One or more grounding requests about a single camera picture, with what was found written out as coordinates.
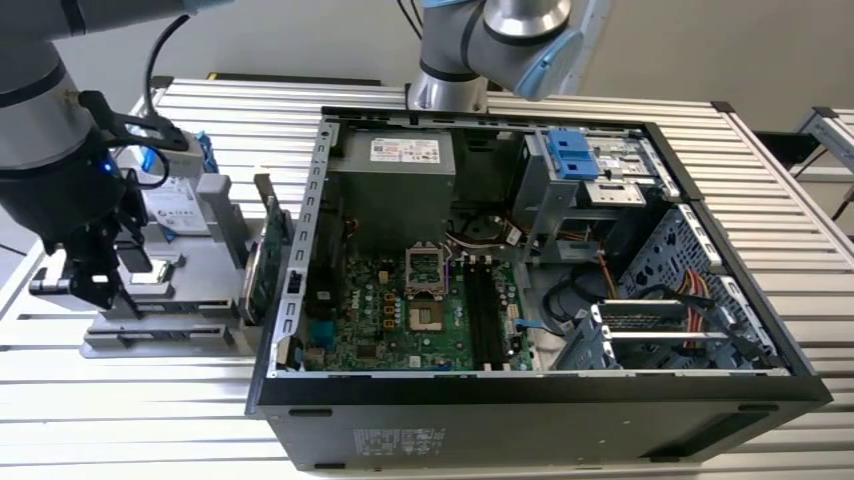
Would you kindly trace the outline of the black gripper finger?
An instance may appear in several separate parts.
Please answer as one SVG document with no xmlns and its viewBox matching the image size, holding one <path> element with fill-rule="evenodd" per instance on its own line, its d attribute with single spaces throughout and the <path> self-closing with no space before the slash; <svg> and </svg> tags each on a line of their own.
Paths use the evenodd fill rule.
<svg viewBox="0 0 854 480">
<path fill-rule="evenodd" d="M 144 251 L 141 227 L 145 221 L 136 219 L 103 219 L 99 226 L 103 250 L 103 271 L 105 279 L 99 285 L 99 306 L 104 309 L 121 309 L 127 315 L 141 318 L 136 301 L 125 288 L 119 272 L 124 266 L 129 273 L 149 273 L 151 260 Z"/>
<path fill-rule="evenodd" d="M 29 281 L 29 293 L 72 310 L 113 305 L 113 252 L 93 234 L 67 237 Z"/>
</svg>

